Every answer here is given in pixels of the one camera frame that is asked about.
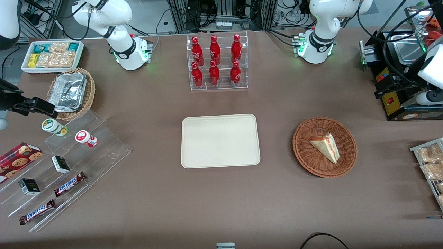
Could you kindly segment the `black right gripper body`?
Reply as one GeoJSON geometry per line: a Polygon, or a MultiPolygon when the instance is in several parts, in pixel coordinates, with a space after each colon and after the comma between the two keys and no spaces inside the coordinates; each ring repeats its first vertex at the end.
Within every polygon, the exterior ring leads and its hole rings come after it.
{"type": "Polygon", "coordinates": [[[0,110],[17,112],[24,116],[28,116],[30,112],[35,112],[25,102],[29,98],[23,97],[22,93],[23,91],[17,86],[0,79],[0,110]]]}

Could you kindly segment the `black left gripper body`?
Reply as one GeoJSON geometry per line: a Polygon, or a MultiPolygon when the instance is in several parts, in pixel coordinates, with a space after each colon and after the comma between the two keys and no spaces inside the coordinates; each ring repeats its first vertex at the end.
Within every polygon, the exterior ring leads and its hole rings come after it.
{"type": "Polygon", "coordinates": [[[427,92],[429,91],[427,82],[418,76],[420,70],[423,66],[408,66],[404,69],[404,76],[409,80],[403,80],[401,85],[406,87],[399,92],[399,99],[401,101],[408,101],[412,99],[415,94],[418,94],[415,98],[419,101],[427,101],[427,92]]]}

